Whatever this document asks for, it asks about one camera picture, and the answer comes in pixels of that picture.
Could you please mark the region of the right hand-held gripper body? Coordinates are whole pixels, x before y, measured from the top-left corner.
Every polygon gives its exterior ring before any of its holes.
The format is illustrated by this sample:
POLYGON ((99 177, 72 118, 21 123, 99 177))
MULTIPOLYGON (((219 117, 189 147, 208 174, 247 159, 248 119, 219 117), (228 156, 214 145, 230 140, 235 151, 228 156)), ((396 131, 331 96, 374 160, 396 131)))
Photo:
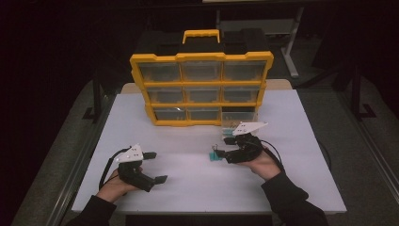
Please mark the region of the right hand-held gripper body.
POLYGON ((267 125, 267 122, 241 122, 232 132, 232 137, 237 140, 238 149, 225 153, 229 164, 242 163, 254 160, 263 151, 261 141, 252 135, 252 132, 267 125))

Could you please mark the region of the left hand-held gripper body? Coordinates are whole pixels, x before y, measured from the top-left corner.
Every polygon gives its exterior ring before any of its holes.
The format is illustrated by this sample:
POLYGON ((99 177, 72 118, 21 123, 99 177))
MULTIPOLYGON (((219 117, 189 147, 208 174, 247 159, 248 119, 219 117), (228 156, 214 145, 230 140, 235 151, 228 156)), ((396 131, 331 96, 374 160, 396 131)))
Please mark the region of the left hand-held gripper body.
POLYGON ((155 186, 154 179, 141 172, 143 159, 143 151, 139 144, 125 149, 120 156, 117 157, 118 173, 120 179, 126 184, 137 187, 138 189, 150 192, 155 186))

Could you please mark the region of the blue binder clip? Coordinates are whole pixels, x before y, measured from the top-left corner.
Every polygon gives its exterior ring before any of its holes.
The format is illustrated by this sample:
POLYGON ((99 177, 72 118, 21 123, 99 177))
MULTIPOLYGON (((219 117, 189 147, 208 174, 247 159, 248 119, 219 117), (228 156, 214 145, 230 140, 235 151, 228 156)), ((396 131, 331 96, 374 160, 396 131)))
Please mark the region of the blue binder clip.
POLYGON ((222 160, 222 157, 219 157, 216 154, 216 151, 217 151, 217 145, 213 145, 212 151, 209 153, 209 158, 211 161, 221 161, 222 160))

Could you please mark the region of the clear plastic drawer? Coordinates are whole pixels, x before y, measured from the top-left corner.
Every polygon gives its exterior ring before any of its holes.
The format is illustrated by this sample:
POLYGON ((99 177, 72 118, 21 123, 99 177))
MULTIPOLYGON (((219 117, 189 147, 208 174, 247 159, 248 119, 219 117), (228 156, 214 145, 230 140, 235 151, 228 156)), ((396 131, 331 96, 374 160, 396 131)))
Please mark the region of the clear plastic drawer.
POLYGON ((221 132, 223 127, 230 127, 232 123, 253 122, 258 119, 255 112, 223 112, 221 114, 221 132))

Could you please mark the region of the person's left hand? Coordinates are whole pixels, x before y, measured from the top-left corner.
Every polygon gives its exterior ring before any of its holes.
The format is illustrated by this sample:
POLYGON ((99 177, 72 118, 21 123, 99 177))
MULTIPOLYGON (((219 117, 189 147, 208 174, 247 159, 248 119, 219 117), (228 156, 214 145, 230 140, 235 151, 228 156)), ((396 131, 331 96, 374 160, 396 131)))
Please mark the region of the person's left hand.
POLYGON ((119 177, 118 171, 115 169, 107 182, 97 192, 96 196, 104 201, 114 203, 131 191, 137 191, 137 187, 123 182, 119 177))

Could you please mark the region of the person's right hand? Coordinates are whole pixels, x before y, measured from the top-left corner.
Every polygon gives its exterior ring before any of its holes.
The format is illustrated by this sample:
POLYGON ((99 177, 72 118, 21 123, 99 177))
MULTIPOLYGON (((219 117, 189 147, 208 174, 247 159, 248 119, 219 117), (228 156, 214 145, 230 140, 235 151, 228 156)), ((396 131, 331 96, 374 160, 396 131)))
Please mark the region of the person's right hand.
POLYGON ((267 153, 261 153, 254 160, 245 162, 244 166, 249 167, 253 173, 259 175, 265 181, 268 181, 281 173, 277 163, 267 153))

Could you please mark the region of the group of closed clear drawers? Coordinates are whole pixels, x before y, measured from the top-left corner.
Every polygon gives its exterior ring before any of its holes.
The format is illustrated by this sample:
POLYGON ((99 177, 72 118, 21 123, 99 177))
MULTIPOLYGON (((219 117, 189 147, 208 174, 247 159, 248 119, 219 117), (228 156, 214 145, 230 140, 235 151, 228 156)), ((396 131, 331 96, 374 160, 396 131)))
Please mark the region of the group of closed clear drawers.
POLYGON ((263 61, 140 62, 135 81, 153 122, 219 124, 240 113, 255 117, 265 74, 263 61))

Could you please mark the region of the black floor stand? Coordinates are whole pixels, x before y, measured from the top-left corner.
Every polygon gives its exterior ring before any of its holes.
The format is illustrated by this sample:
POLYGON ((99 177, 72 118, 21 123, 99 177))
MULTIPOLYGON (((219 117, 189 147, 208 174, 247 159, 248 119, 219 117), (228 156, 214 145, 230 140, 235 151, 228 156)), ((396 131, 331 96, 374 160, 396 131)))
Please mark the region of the black floor stand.
POLYGON ((103 88, 97 73, 93 74, 92 94, 93 106, 86 109, 83 119, 92 120, 93 123, 96 123, 101 116, 103 103, 103 88))
POLYGON ((359 65, 342 62, 337 71, 337 76, 332 87, 337 91, 345 91, 350 86, 350 111, 358 121, 366 118, 375 118, 376 114, 368 104, 360 102, 361 75, 359 65))

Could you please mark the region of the yellow black drawer organizer cabinet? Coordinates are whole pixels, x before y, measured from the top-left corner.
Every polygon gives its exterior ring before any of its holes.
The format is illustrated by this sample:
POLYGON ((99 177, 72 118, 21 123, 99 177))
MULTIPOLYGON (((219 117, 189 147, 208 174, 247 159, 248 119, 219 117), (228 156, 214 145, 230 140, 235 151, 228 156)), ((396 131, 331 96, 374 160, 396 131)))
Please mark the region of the yellow black drawer organizer cabinet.
MULTIPOLYGON (((263 61, 266 74, 274 61, 263 31, 257 28, 220 32, 217 29, 186 30, 183 33, 148 31, 142 34, 130 58, 136 83, 140 62, 263 61)), ((142 87, 136 83, 142 93, 142 87)))

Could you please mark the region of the white metal stand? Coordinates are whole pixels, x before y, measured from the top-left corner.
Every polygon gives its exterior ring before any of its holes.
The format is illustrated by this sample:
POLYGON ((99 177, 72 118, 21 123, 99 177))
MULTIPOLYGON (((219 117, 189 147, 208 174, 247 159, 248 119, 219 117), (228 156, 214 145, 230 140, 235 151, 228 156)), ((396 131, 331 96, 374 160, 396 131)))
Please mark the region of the white metal stand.
POLYGON ((221 11, 216 12, 215 26, 222 31, 236 31, 244 28, 261 28, 265 35, 287 35, 288 40, 280 47, 285 65, 293 78, 298 78, 299 73, 291 57, 295 37, 301 22, 304 8, 300 7, 296 15, 290 19, 261 19, 261 20, 222 20, 221 11))

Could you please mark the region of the metal frame rail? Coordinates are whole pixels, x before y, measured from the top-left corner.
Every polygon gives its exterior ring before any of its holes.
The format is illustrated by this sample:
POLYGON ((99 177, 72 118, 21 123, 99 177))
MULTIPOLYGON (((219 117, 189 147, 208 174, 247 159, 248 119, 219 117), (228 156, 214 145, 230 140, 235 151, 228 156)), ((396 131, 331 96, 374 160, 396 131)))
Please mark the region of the metal frame rail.
POLYGON ((381 175, 383 181, 386 183, 394 199, 399 203, 399 178, 393 172, 385 157, 381 153, 366 125, 363 123, 362 117, 359 117, 352 112, 350 107, 350 101, 341 92, 337 94, 337 97, 341 105, 345 108, 345 112, 350 118, 352 124, 356 127, 356 130, 358 131, 363 142, 365 143, 367 150, 369 151, 370 156, 375 162, 377 170, 381 175))
POLYGON ((60 226, 71 211, 114 100, 114 95, 103 95, 88 106, 76 104, 62 126, 55 159, 60 189, 45 226, 60 226))

